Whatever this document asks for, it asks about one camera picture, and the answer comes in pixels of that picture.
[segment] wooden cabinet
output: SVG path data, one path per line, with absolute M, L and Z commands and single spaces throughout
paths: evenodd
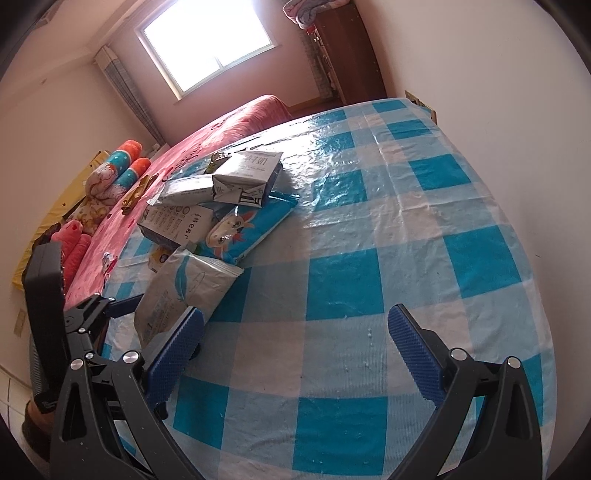
M 311 33 L 333 88 L 345 105 L 386 98 L 374 48 L 353 2 L 322 12 Z

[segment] metal screw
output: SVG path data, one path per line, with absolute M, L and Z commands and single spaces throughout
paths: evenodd
M 515 358 L 514 356 L 510 356 L 507 360 L 507 363 L 512 368 L 519 368 L 521 366 L 521 362 L 519 361 L 519 359 Z
M 72 363 L 70 364 L 70 368 L 72 370 L 78 370 L 79 368 L 82 368 L 82 365 L 84 365 L 84 362 L 82 361 L 82 359 L 77 358 L 76 360 L 72 360 Z
M 133 364 L 134 362 L 136 362 L 139 358 L 139 353 L 138 352 L 134 352 L 134 351 L 130 351 L 127 352 L 124 356 L 123 356 L 123 361 L 126 364 Z
M 468 354 L 461 348 L 454 348 L 452 350 L 452 358 L 460 362 L 463 362 L 466 358 L 468 358 Z

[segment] blue rubber pad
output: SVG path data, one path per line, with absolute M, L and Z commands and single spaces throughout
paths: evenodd
M 145 398 L 151 409 L 168 400 L 196 346 L 203 338 L 203 314 L 195 309 L 168 340 L 145 373 Z
M 392 307 L 388 313 L 388 333 L 394 340 L 423 398 L 431 400 L 436 407 L 441 405 L 446 397 L 442 386 L 441 365 L 415 326 L 398 306 Z

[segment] curtain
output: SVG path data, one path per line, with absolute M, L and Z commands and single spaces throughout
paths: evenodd
M 283 5 L 285 5 L 286 2 L 287 0 L 278 0 L 280 8 L 283 8 Z M 304 45 L 306 56 L 308 57 L 308 62 L 310 63 L 312 74 L 314 75 L 314 81 L 316 82 L 316 86 L 318 87 L 318 91 L 320 92 L 320 98 L 332 98 L 335 93 L 333 89 L 330 87 L 329 78 L 326 76 L 324 69 L 320 65 L 320 53 L 318 51 L 318 48 L 316 48 L 314 42 L 305 30 L 302 30 L 296 24 L 294 24 L 294 26 L 300 33 L 300 40 Z
M 119 92 L 121 98 L 131 108 L 135 116 L 142 122 L 156 142 L 158 142 L 158 145 L 164 145 L 166 141 L 154 123 L 137 85 L 131 79 L 115 52 L 109 47 L 104 46 L 96 54 L 95 62 L 110 81 L 111 85 Z

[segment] window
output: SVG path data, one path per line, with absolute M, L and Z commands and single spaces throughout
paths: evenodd
M 274 46 L 251 0 L 178 0 L 138 35 L 179 99 Z

